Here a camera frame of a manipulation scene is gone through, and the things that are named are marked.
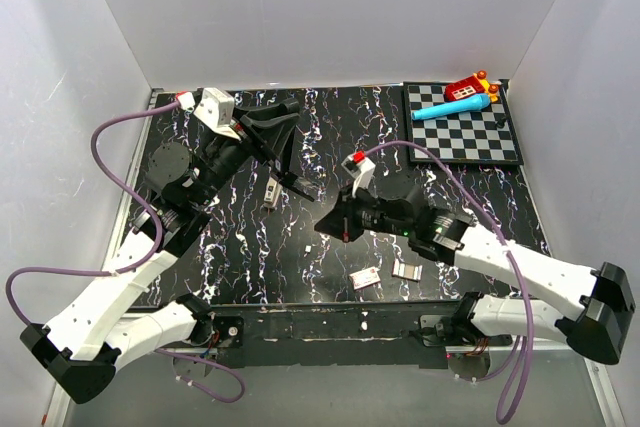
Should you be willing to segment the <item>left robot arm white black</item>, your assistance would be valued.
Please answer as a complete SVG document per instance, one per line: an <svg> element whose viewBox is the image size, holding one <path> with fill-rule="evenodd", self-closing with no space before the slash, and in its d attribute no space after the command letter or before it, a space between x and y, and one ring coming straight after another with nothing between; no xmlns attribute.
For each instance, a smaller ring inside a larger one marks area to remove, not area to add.
<svg viewBox="0 0 640 427"><path fill-rule="evenodd" d="M158 108L189 113L209 131L199 150L173 143L150 160L149 198L102 270L88 270L87 287L45 323L27 322L20 339L39 364L78 404L93 400L115 375L171 343L210 347L228 337L228 326L194 293L184 294L134 321L125 314L149 285L173 267L209 224L213 198L250 159L272 168L286 189L296 175L289 163L300 106L286 99L239 107L225 92L182 92Z"/></svg>

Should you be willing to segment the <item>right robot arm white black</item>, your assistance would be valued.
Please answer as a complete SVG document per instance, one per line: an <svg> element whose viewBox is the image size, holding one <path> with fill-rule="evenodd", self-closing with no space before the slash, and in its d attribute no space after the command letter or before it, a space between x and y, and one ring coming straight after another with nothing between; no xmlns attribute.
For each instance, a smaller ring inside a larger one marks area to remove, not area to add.
<svg viewBox="0 0 640 427"><path fill-rule="evenodd" d="M616 365L636 310L623 268L571 264L498 236L467 215L428 203L418 188L402 197L375 197L343 188L316 232L344 243L365 232L407 239L420 257L518 287L531 298L468 293L436 332L475 344L483 337L532 336L561 342L592 361Z"/></svg>

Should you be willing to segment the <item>black stapler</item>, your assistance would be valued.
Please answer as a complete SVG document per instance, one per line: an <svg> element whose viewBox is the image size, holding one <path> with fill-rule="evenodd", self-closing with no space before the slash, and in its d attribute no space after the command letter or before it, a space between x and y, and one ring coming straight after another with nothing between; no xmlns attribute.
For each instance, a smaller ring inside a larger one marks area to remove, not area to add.
<svg viewBox="0 0 640 427"><path fill-rule="evenodd" d="M306 179L300 177L299 175L290 171L277 172L276 179L278 181L278 184L284 190L288 190L291 193L309 202L316 201L315 197L307 192L307 188L309 188L311 184Z"/></svg>

